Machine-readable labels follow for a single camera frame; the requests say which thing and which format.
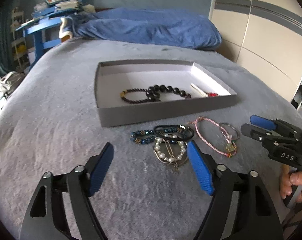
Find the gray blanket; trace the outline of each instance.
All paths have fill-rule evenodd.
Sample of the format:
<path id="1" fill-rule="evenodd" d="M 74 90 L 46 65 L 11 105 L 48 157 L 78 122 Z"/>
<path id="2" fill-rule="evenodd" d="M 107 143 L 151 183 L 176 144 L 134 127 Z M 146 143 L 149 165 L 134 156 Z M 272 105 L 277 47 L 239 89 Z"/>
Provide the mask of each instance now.
<path id="1" fill-rule="evenodd" d="M 167 120 L 101 128 L 94 98 L 94 73 L 99 61 L 141 58 L 195 61 L 232 87 L 240 103 Z M 289 102 L 215 52 L 69 40 L 39 60 L 0 115 L 0 219 L 18 239 L 23 216 L 42 174 L 69 172 L 111 142 L 114 160 L 101 190 L 91 198 L 108 238 L 193 239 L 211 197 L 200 190 L 190 163 L 175 172 L 155 158 L 151 145 L 136 145 L 129 140 L 129 134 L 158 124 L 185 124 L 199 115 L 240 128 L 252 114 L 302 124 Z M 223 149 L 225 141 L 216 126 L 201 123 L 201 131 Z M 258 171 L 280 219 L 285 217 L 287 209 L 278 192 L 280 164 L 268 159 L 259 142 L 241 137 L 237 155 L 226 158 L 197 136 L 195 141 L 204 153 L 233 171 Z M 79 238 L 67 196 L 65 205 L 70 230 Z"/>

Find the blue desk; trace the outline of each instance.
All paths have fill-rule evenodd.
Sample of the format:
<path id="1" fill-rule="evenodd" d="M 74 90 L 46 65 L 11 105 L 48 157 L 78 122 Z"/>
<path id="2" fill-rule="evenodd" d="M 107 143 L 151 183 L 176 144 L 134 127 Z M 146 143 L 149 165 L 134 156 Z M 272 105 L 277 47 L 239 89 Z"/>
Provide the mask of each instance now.
<path id="1" fill-rule="evenodd" d="M 23 29 L 24 37 L 30 34 L 33 35 L 33 41 L 35 47 L 35 61 L 31 64 L 30 69 L 32 69 L 35 63 L 37 63 L 37 61 L 44 55 L 45 49 L 52 48 L 61 43 L 60 39 L 43 42 L 42 30 L 59 26 L 61 23 L 61 17 L 74 14 L 75 12 L 79 12 L 79 11 L 75 9 L 67 9 L 63 11 L 52 12 L 47 15 L 41 15 L 39 18 L 31 22 L 30 24 L 23 25 L 16 29 L 16 30 Z"/>

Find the white shelving unit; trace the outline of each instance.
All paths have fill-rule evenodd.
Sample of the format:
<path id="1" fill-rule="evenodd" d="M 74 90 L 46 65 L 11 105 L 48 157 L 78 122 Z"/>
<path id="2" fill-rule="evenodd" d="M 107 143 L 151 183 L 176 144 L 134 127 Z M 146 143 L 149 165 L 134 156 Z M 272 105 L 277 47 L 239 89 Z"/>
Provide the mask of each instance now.
<path id="1" fill-rule="evenodd" d="M 19 27 L 19 25 L 21 25 L 22 23 L 24 23 L 24 12 L 23 11 L 17 11 L 17 8 L 14 8 L 12 10 L 12 25 L 11 25 L 11 33 L 12 33 L 12 37 L 13 37 L 13 41 L 11 42 L 11 46 L 12 48 L 14 48 L 14 52 L 13 52 L 13 60 L 18 62 L 18 66 L 16 66 L 16 71 L 17 72 L 23 72 L 23 70 L 25 68 L 27 68 L 28 66 L 30 66 L 30 62 L 28 57 L 24 57 L 28 52 L 26 49 L 26 42 L 25 42 L 25 38 L 16 37 L 16 29 Z M 25 46 L 25 51 L 23 52 L 18 52 L 18 47 L 20 46 Z"/>

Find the blue gripper pad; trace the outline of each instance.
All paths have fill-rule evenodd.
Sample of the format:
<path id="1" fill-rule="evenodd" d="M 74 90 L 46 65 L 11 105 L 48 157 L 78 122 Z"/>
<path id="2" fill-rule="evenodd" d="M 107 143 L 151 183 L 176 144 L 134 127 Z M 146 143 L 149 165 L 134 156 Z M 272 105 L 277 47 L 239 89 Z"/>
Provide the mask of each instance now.
<path id="1" fill-rule="evenodd" d="M 201 189 L 212 196 L 215 190 L 212 181 L 212 173 L 201 156 L 203 153 L 199 150 L 194 141 L 188 142 L 187 154 Z"/>
<path id="2" fill-rule="evenodd" d="M 91 172 L 91 185 L 89 188 L 90 196 L 93 196 L 95 192 L 100 190 L 103 183 L 104 177 L 111 165 L 114 156 L 113 145 L 110 144 L 104 152 L 101 152 L 102 157 L 95 166 L 94 170 Z"/>
<path id="3" fill-rule="evenodd" d="M 269 131 L 273 131 L 276 129 L 276 124 L 272 120 L 265 119 L 257 115 L 252 115 L 250 117 L 250 123 L 258 127 L 267 129 Z"/>

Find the cardboard tray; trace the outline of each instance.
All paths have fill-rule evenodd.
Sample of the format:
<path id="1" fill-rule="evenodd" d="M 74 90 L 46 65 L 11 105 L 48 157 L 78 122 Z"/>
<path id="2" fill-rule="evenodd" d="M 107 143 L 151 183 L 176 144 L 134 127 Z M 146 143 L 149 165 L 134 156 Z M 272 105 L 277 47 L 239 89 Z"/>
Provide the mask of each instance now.
<path id="1" fill-rule="evenodd" d="M 193 83 L 218 97 L 205 98 L 193 89 Z M 128 104 L 120 93 L 131 88 L 147 89 L 153 85 L 178 87 L 190 93 L 184 99 L 173 93 L 161 93 L 161 102 Z M 181 60 L 140 59 L 100 62 L 94 93 L 102 127 L 172 118 L 200 113 L 236 104 L 236 93 L 219 78 L 194 62 Z M 130 100 L 145 99 L 145 92 L 127 93 Z"/>

